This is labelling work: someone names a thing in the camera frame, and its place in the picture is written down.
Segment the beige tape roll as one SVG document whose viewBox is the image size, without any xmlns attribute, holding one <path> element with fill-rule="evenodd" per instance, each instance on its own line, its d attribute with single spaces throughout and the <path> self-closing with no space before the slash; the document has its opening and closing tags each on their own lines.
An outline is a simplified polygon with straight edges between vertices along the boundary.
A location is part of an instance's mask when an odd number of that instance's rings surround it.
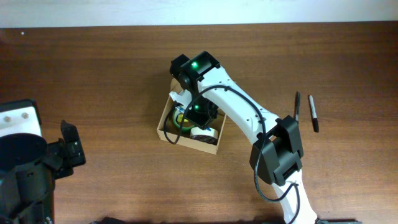
<svg viewBox="0 0 398 224">
<path fill-rule="evenodd" d="M 207 131 L 205 129 L 195 127 L 190 130 L 190 139 L 204 142 L 207 144 L 217 145 L 218 137 L 219 132 L 216 129 Z"/>
</svg>

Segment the yellow highlighter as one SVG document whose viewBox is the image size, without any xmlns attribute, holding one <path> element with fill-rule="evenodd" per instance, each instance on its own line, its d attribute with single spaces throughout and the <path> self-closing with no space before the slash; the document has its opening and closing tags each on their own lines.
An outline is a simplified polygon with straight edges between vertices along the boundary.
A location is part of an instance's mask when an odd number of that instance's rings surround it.
<svg viewBox="0 0 398 224">
<path fill-rule="evenodd" d="M 178 123 L 181 123 L 182 120 L 183 120 L 183 114 L 179 114 L 179 115 L 177 116 L 177 118 L 176 118 L 176 121 L 177 121 Z"/>
</svg>

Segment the green tape roll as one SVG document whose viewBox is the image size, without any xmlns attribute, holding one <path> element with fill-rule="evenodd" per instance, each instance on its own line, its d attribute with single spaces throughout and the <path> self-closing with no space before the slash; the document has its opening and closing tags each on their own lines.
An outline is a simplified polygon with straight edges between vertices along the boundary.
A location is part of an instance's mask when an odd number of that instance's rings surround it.
<svg viewBox="0 0 398 224">
<path fill-rule="evenodd" d="M 185 112 L 185 109 L 183 109 L 181 106 L 176 106 L 175 107 L 175 109 L 174 109 L 174 112 L 172 113 L 172 121 L 174 122 L 174 125 L 177 127 L 177 128 L 179 128 L 180 127 L 180 125 L 181 125 L 181 123 L 178 123 L 177 121 L 176 121 L 176 118 L 177 118 L 177 116 L 179 115 L 179 114 L 184 114 L 184 112 Z M 182 128 L 182 132 L 183 133 L 186 133 L 186 132 L 189 132 L 192 128 L 194 128 L 195 126 L 191 123 L 191 122 L 189 122 L 189 120 L 187 120 L 187 119 L 185 119 L 184 120 L 184 122 L 183 122 L 183 128 Z"/>
</svg>

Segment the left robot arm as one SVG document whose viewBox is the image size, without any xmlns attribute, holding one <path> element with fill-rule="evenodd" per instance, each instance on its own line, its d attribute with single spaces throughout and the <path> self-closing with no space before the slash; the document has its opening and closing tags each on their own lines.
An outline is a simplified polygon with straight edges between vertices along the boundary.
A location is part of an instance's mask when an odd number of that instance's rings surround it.
<svg viewBox="0 0 398 224">
<path fill-rule="evenodd" d="M 86 162 L 76 126 L 60 130 L 44 139 L 35 100 L 1 104 L 1 223 L 54 223 L 55 181 Z"/>
</svg>

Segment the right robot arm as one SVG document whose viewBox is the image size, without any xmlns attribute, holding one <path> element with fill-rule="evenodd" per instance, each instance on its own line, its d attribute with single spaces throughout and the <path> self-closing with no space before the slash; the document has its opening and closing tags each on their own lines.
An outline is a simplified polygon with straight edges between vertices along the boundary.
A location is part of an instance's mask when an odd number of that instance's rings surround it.
<svg viewBox="0 0 398 224">
<path fill-rule="evenodd" d="M 286 223 L 326 222 L 312 209 L 303 186 L 303 146 L 295 118 L 281 119 L 255 102 L 206 51 L 193 58 L 179 55 L 170 74 L 183 90 L 170 92 L 174 105 L 183 107 L 182 121 L 206 130 L 222 110 L 245 134 L 252 145 L 255 188 L 266 202 L 282 206 Z"/>
</svg>

